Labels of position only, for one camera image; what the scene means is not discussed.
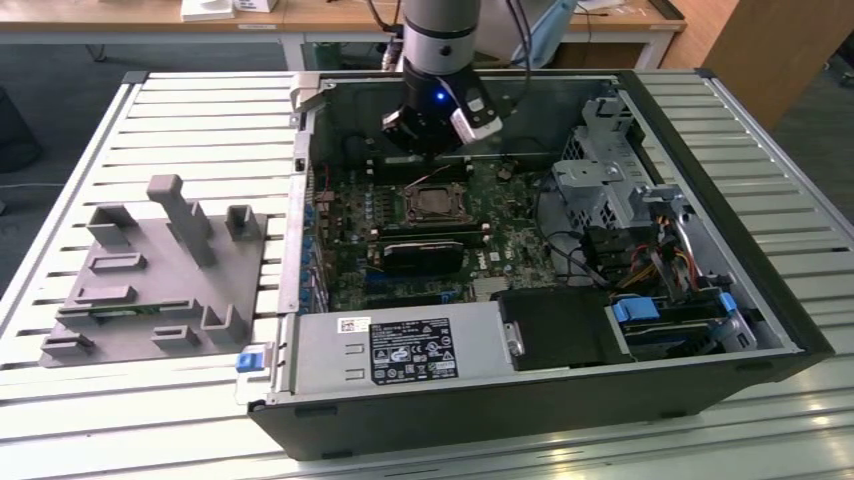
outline table leg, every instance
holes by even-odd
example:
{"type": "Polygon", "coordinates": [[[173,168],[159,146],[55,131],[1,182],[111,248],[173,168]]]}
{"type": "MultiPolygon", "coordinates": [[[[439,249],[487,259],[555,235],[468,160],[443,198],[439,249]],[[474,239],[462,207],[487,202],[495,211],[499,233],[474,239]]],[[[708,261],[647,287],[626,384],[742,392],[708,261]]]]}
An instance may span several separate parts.
{"type": "Polygon", "coordinates": [[[672,36],[674,32],[658,32],[652,34],[650,41],[643,45],[635,68],[652,70],[659,67],[664,53],[667,53],[667,47],[670,47],[672,36]]]}
{"type": "Polygon", "coordinates": [[[279,38],[281,50],[284,50],[284,63],[292,72],[305,71],[305,57],[303,55],[303,45],[305,36],[301,33],[288,33],[279,38]]]}
{"type": "Polygon", "coordinates": [[[84,45],[85,51],[89,52],[89,57],[93,62],[103,62],[107,60],[107,46],[104,44],[100,45],[84,45]]]}

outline blue tab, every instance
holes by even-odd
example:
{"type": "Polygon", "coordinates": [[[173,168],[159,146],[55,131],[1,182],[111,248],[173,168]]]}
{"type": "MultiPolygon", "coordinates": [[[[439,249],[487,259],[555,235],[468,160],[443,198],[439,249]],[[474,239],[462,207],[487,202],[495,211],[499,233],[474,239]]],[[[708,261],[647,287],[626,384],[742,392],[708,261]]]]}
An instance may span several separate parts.
{"type": "Polygon", "coordinates": [[[735,304],[735,299],[728,292],[723,292],[720,294],[720,303],[723,304],[723,308],[726,309],[726,313],[731,316],[738,310],[738,305],[735,304]]]}
{"type": "Polygon", "coordinates": [[[235,365],[237,373],[260,372],[264,370],[264,352],[241,353],[235,365]]]}
{"type": "Polygon", "coordinates": [[[660,317],[650,297],[623,298],[616,305],[624,309],[627,320],[652,320],[660,317]]]}
{"type": "Polygon", "coordinates": [[[614,310],[614,317],[616,317],[616,321],[619,323],[623,323],[624,321],[628,320],[628,314],[626,313],[626,309],[619,303],[611,307],[611,310],[614,310]]]}

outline power supply label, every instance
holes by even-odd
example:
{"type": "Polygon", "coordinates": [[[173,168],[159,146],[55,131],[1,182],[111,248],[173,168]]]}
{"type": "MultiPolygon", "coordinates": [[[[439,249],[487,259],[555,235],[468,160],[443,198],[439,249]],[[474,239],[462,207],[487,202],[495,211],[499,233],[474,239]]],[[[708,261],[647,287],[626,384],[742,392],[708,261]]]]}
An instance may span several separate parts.
{"type": "Polygon", "coordinates": [[[458,376],[447,318],[371,324],[371,380],[376,385],[458,376]]]}

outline barcode sticker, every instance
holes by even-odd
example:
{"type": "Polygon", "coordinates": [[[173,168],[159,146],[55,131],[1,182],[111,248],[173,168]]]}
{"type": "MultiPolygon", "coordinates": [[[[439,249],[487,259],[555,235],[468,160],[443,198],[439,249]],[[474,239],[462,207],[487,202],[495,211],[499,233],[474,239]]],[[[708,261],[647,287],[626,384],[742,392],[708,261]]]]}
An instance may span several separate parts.
{"type": "Polygon", "coordinates": [[[240,30],[275,30],[276,26],[265,23],[241,23],[237,28],[240,30]]]}
{"type": "Polygon", "coordinates": [[[456,362],[436,362],[435,370],[447,370],[456,367],[456,362]]]}
{"type": "Polygon", "coordinates": [[[371,329],[371,317],[341,317],[337,319],[337,333],[365,333],[371,329]]]}

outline metal table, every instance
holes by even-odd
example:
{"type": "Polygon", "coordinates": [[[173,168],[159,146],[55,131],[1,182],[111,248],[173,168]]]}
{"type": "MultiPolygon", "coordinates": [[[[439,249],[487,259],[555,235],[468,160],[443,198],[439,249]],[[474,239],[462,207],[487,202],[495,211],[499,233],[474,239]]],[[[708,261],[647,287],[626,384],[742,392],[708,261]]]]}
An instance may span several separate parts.
{"type": "MultiPolygon", "coordinates": [[[[272,216],[255,341],[275,338],[292,171],[288,73],[151,74],[125,83],[0,302],[3,478],[787,478],[854,467],[854,232],[714,79],[642,73],[838,356],[695,417],[299,463],[244,417],[233,355],[47,370],[36,362],[92,241],[93,205],[145,200],[176,173],[208,214],[272,216]]],[[[656,158],[652,148],[650,155],[656,158]]],[[[662,175],[670,175],[658,162],[662,175]]]]}

